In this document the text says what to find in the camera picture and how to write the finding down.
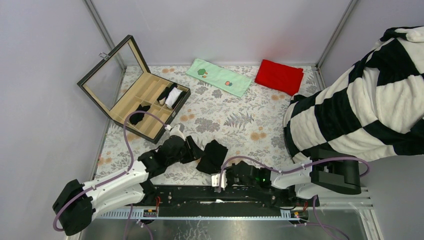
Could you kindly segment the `black wooden compartment box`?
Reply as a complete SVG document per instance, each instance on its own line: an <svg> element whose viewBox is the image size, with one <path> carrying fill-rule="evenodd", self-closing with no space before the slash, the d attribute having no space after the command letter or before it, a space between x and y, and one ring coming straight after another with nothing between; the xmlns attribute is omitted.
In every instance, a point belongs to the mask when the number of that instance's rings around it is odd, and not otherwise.
<svg viewBox="0 0 424 240"><path fill-rule="evenodd" d="M173 109L159 105L158 96L175 82L151 73L132 35L127 35L111 52L99 56L101 61L77 85L120 127L139 105L150 105L143 120L137 125L128 121L126 129L156 144L165 132L162 124L174 120L191 95L190 89L177 83L176 88L183 92Z"/></svg>

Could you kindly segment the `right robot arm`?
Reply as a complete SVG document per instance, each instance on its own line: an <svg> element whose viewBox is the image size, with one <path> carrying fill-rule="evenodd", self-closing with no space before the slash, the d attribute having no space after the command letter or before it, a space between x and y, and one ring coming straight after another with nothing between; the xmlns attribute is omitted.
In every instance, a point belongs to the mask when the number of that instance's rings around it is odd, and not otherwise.
<svg viewBox="0 0 424 240"><path fill-rule="evenodd" d="M219 173L212 175L217 192L233 185L253 188L262 194L286 198L293 206L301 205L315 195L335 192L358 195L362 192L359 164L363 159L330 150L313 150L306 160L284 169L264 164L260 168L246 163L247 158L231 166L224 163Z"/></svg>

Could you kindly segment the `black garment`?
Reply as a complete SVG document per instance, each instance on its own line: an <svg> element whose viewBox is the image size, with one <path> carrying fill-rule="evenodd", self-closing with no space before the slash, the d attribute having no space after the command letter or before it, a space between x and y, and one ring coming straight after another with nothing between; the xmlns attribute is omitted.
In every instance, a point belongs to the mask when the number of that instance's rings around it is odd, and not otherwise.
<svg viewBox="0 0 424 240"><path fill-rule="evenodd" d="M226 159L228 148L213 140L204 149L205 155L200 159L196 169L205 174L216 174L220 172L222 164Z"/></svg>

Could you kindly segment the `black underwear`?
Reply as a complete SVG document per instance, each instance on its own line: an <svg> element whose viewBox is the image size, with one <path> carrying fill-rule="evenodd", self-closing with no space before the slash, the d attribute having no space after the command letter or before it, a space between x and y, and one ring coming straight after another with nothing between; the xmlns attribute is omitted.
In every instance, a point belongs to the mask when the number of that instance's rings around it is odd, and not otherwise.
<svg viewBox="0 0 424 240"><path fill-rule="evenodd" d="M139 105L138 107L137 107L137 109L135 110L135 111L144 111L144 112L147 112L149 109L151 108L151 106L150 105ZM137 125L139 122L141 122L142 120L143 120L143 118L144 118L144 113L134 113L130 118L129 118L129 122L132 124L132 125Z"/></svg>

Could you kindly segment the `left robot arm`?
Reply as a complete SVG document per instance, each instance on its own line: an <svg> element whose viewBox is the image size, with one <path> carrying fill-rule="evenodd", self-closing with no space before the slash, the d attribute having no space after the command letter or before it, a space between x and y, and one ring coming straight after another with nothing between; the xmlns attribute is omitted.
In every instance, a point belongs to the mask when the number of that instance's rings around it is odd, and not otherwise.
<svg viewBox="0 0 424 240"><path fill-rule="evenodd" d="M98 216L126 205L157 202L151 179L175 163L190 163L205 155L191 136L170 136L162 145L140 155L125 167L97 180L68 182L54 202L53 228L66 236L84 230Z"/></svg>

